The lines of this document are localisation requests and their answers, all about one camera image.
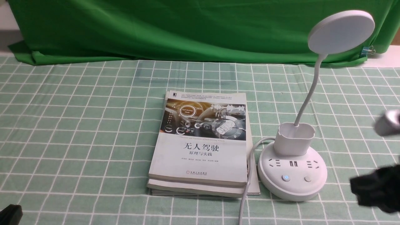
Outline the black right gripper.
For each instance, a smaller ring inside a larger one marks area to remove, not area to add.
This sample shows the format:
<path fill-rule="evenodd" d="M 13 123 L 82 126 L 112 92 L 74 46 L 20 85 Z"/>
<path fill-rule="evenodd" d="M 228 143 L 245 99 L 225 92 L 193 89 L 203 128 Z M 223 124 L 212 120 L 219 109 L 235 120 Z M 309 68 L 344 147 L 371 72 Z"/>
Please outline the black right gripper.
<path fill-rule="evenodd" d="M 400 166 L 380 167 L 349 179 L 351 193 L 359 206 L 379 208 L 389 214 L 400 211 Z"/>

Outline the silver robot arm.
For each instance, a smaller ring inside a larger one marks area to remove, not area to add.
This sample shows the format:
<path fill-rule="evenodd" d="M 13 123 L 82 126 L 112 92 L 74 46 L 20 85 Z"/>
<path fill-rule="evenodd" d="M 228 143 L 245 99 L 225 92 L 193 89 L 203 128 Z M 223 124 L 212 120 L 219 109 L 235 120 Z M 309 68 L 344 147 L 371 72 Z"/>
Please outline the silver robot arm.
<path fill-rule="evenodd" d="M 387 110 L 374 123 L 374 131 L 381 137 L 400 133 L 400 112 Z M 349 179 L 352 194 L 359 206 L 378 208 L 388 214 L 400 211 L 400 166 L 399 163 L 380 167 L 371 173 Z"/>

